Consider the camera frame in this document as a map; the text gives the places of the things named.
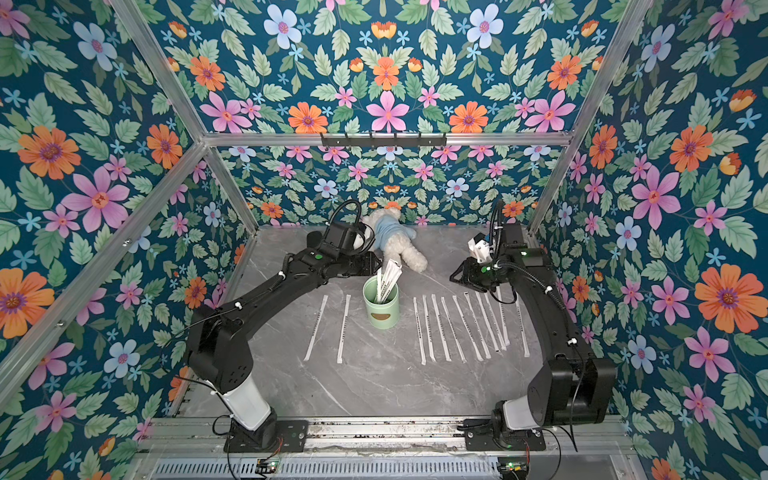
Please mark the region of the green metal straw cup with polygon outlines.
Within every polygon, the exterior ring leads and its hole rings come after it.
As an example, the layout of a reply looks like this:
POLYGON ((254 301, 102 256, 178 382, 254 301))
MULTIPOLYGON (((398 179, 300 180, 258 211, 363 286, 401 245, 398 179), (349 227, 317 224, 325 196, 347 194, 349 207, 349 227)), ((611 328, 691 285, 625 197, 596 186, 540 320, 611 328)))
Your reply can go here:
POLYGON ((376 301, 378 283, 375 278, 366 281, 363 287, 363 298, 367 318, 379 330, 393 328, 400 319, 400 291, 394 286, 387 299, 382 303, 376 301))

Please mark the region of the eleventh white straw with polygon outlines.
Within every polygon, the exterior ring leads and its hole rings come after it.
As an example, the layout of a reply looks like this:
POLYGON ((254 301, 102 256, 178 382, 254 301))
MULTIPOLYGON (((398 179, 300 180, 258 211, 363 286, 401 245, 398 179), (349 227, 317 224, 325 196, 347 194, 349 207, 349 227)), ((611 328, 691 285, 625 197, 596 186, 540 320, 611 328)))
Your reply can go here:
POLYGON ((343 353, 344 353, 344 346, 345 346, 345 335, 346 335, 346 326, 347 321, 349 318, 349 310, 350 310, 350 304, 351 304, 351 295, 346 294, 344 299, 344 310, 343 310, 343 316, 342 316, 342 323, 340 327, 340 333, 339 333, 339 342, 337 347, 337 355, 336 355, 336 364, 341 365, 343 364, 343 353))

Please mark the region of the twelfth white straw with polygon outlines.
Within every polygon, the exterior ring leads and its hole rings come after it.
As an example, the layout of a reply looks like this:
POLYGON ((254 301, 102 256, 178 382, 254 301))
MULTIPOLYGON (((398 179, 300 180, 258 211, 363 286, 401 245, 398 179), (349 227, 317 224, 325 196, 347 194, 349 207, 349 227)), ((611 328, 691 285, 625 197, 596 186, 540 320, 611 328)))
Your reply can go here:
POLYGON ((320 304, 320 308, 319 308, 319 310, 317 312, 317 315, 316 315, 316 318, 315 318, 315 323, 314 323, 314 326, 313 326, 313 329, 312 329, 312 334, 311 334, 309 343, 307 345, 307 348, 306 348, 306 351, 305 351, 305 355, 303 357, 303 361, 304 362, 308 362, 310 360, 311 356, 312 356, 314 345, 316 343, 318 332, 319 332, 319 327, 320 327, 320 324, 322 322, 323 315, 325 313, 325 309, 326 309, 327 304, 328 304, 328 300, 329 300, 329 295, 327 295, 327 294, 323 295, 322 302, 320 304))

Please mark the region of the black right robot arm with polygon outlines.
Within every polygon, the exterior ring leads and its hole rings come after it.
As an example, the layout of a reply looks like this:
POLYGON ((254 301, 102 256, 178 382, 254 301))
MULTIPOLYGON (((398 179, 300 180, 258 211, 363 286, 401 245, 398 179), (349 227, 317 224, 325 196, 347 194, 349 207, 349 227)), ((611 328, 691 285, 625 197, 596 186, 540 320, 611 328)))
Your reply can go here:
POLYGON ((504 221, 491 224, 468 246, 470 256, 450 280, 527 313, 542 355, 542 366, 523 395, 497 403, 490 420, 494 437, 603 422, 617 370, 582 338, 556 287, 549 256, 527 246, 521 225, 504 221))

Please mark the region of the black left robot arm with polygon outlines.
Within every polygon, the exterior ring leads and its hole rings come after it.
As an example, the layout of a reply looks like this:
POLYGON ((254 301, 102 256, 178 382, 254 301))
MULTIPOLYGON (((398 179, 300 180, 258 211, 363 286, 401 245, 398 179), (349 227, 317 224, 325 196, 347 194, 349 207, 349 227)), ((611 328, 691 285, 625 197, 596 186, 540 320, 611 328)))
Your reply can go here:
POLYGON ((254 380, 251 338, 288 305, 330 280, 372 275, 381 266, 374 241, 372 229, 361 221, 333 221, 325 231, 309 233, 306 247, 287 254, 278 273, 264 283, 194 315, 186 362, 245 430, 258 431, 273 413, 254 380))

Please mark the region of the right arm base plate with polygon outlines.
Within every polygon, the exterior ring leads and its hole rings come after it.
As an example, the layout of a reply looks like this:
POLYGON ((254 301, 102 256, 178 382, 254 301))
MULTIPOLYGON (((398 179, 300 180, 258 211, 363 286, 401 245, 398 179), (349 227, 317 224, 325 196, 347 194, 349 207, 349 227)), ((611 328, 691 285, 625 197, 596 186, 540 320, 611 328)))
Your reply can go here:
POLYGON ((510 430, 502 421, 465 419, 457 430, 468 451, 540 452, 546 442, 540 430, 510 430))

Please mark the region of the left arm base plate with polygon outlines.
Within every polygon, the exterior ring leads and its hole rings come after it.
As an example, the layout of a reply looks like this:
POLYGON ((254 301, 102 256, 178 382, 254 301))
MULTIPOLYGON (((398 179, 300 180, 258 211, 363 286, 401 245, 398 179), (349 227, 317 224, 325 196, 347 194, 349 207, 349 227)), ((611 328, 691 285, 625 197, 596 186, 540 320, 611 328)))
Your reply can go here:
POLYGON ((299 453, 308 438, 306 420, 268 420, 257 430, 248 430, 238 422, 231 423, 225 442, 227 453, 299 453))

